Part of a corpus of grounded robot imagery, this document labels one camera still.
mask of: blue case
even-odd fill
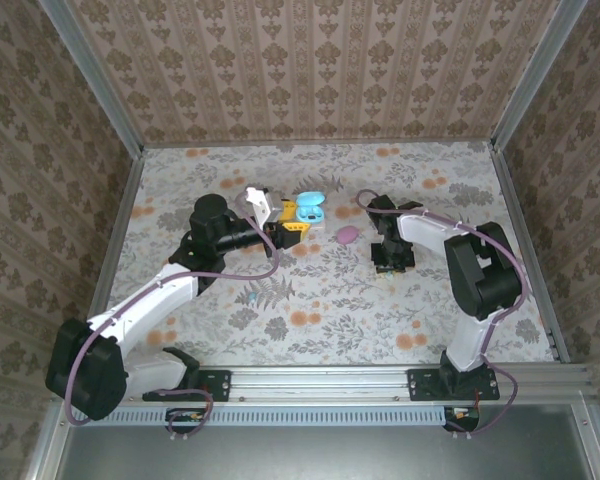
[[[322,192],[302,192],[296,198],[296,218],[304,223],[320,223],[324,220],[324,212],[320,205],[325,196]]]

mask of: floral tablecloth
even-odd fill
[[[282,252],[273,277],[217,280],[156,326],[141,351],[176,345],[206,365],[437,362],[459,312],[445,260],[415,247],[415,269],[377,275],[370,244],[381,237],[353,202],[361,188],[396,204],[417,200],[468,223],[496,221],[519,255],[484,142],[159,149],[144,158],[111,305],[157,273],[203,194],[220,193],[231,206],[245,186],[256,185],[285,196],[319,190],[327,200],[324,230]],[[335,233],[346,225],[360,236],[341,246]],[[225,259],[227,273],[270,266],[256,247]],[[489,355],[503,362],[552,360],[533,299],[498,328]]]

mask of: wall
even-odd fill
[[[86,315],[130,159],[35,0],[0,0],[0,480],[49,398],[63,319]]]
[[[555,0],[70,0],[146,145],[487,138]]]
[[[505,156],[575,361],[600,400],[600,1],[588,3]]]

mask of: wallpaper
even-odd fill
[[[0,480],[18,478],[67,317],[84,317],[130,158],[35,1],[0,0]]]
[[[205,365],[437,363],[462,313],[446,261],[416,246],[414,269],[378,275],[370,245],[382,237],[353,202],[362,188],[465,222],[498,222],[519,255],[486,142],[152,149],[144,159],[111,306],[160,270],[189,230],[200,195],[219,193],[233,205],[247,185],[291,198],[317,190],[326,194],[326,220],[281,252],[274,276],[217,280],[148,332],[139,353],[175,345]],[[339,245],[336,232],[348,225],[360,234]],[[242,275],[270,266],[257,247],[231,252],[225,262],[226,273]],[[489,355],[553,360],[533,299],[496,330]]]
[[[506,148],[575,361],[600,400],[600,1],[589,2]]]
[[[70,0],[149,146],[487,138],[556,0]]]

